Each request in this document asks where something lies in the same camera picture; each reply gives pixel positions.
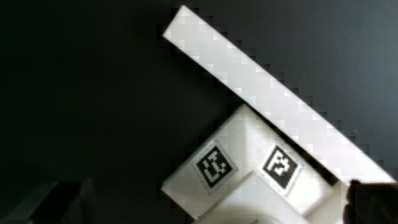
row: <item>white paper strip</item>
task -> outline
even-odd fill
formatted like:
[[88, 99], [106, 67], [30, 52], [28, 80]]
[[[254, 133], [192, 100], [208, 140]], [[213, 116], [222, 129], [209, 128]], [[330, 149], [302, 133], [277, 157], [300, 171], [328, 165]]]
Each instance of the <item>white paper strip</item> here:
[[183, 6], [163, 37], [247, 101], [348, 185], [394, 182], [357, 146], [232, 43]]

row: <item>dark background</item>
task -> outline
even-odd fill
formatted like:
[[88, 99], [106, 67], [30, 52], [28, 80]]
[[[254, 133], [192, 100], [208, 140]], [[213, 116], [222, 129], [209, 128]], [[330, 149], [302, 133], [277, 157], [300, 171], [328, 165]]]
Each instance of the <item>dark background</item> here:
[[94, 179], [101, 223], [190, 223], [160, 192], [241, 101], [160, 38], [181, 4], [398, 177], [398, 1], [0, 1], [0, 215]]

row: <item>dark object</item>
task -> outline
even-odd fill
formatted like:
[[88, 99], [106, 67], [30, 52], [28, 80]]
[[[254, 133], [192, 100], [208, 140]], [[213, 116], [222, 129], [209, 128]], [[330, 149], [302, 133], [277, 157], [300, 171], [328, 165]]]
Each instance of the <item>dark object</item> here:
[[351, 181], [346, 193], [344, 224], [398, 223], [398, 184]]
[[96, 224], [92, 181], [39, 186], [0, 224]]

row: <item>black surface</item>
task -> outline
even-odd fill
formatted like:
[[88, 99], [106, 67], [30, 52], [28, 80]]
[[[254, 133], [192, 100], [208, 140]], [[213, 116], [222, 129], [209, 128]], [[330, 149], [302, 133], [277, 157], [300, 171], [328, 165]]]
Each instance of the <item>black surface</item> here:
[[158, 36], [181, 3], [398, 176], [396, 1], [1, 1], [0, 215], [90, 176], [103, 223], [190, 222], [160, 184], [240, 100]]

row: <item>white box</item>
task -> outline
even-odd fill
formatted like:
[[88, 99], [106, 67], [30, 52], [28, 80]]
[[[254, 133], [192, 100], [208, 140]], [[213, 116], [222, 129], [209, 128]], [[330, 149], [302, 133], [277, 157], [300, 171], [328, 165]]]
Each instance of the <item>white box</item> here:
[[163, 192], [197, 219], [257, 171], [296, 212], [305, 215], [332, 190], [247, 105], [241, 105], [163, 183]]

